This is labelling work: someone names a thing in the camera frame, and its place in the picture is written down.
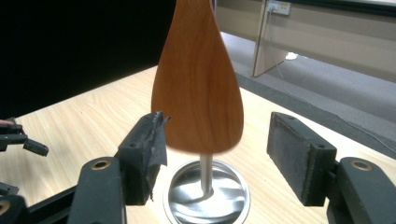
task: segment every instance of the light wood tabletop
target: light wood tabletop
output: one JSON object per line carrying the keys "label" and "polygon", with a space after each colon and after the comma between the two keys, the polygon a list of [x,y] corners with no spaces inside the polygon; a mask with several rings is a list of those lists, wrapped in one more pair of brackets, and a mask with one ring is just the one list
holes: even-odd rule
{"label": "light wood tabletop", "polygon": [[[126,134],[150,112],[155,72],[153,67],[17,118],[29,138],[49,147],[49,155],[41,157],[21,145],[9,146],[0,154],[0,181],[19,187],[28,205],[76,185],[84,163],[113,156]],[[247,181],[251,203],[245,223],[328,223],[326,207],[303,207],[266,153],[273,111],[298,118],[337,147],[337,160],[349,156],[366,159],[396,183],[395,160],[254,93],[243,89],[241,93],[245,113],[242,139],[232,150],[214,155],[214,160],[228,163]],[[165,184],[178,167],[199,155],[172,148],[167,153],[168,166],[158,175],[154,201],[127,207],[129,222],[168,223],[163,209]]]}

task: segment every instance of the wall socket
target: wall socket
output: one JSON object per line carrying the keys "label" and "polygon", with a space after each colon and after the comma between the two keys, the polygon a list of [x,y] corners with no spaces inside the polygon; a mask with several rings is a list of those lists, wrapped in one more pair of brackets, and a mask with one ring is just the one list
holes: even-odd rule
{"label": "wall socket", "polygon": [[289,15],[290,14],[290,5],[289,2],[281,2],[281,1],[268,1],[267,11],[271,11],[273,13]]}

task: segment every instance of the wooden paddle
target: wooden paddle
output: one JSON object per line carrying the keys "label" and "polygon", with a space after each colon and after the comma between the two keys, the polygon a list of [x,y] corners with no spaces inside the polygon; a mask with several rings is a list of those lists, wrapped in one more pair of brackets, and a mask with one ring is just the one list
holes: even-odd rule
{"label": "wooden paddle", "polygon": [[165,126],[170,147],[213,154],[239,142],[242,99],[211,0],[177,0],[151,110],[171,117]]}

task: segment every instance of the circular metal base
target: circular metal base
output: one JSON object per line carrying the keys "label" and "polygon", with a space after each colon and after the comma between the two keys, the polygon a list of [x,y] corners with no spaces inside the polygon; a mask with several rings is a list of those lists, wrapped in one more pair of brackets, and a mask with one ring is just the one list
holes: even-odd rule
{"label": "circular metal base", "polygon": [[213,161],[212,190],[201,189],[199,161],[179,168],[163,195],[172,223],[243,223],[250,207],[248,185],[231,166]]}

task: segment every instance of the metal rod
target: metal rod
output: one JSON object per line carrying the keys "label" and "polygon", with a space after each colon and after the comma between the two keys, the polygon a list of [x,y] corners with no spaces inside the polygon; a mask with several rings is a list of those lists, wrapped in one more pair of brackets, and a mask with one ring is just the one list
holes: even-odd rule
{"label": "metal rod", "polygon": [[200,155],[201,189],[205,193],[212,190],[213,155]]}

